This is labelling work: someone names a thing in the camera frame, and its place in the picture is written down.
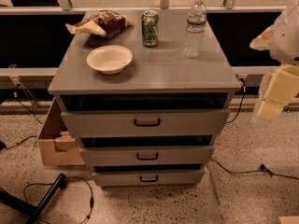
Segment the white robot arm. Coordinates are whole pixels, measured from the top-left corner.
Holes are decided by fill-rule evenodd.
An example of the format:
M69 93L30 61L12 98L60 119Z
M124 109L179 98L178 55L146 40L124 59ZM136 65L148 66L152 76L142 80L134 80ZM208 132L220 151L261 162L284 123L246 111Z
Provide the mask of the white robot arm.
M263 75L253 109L252 121L267 126L299 94L299 0L292 0L249 47L268 50L270 57L280 62L273 72Z

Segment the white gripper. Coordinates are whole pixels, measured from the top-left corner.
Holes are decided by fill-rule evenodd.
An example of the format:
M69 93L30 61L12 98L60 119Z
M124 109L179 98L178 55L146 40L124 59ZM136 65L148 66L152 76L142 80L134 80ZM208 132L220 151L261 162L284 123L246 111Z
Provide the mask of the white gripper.
M265 101L258 103L254 117L263 121L273 121L283 110L280 105L287 105L298 93L299 67L296 65L280 66L272 74L264 95Z

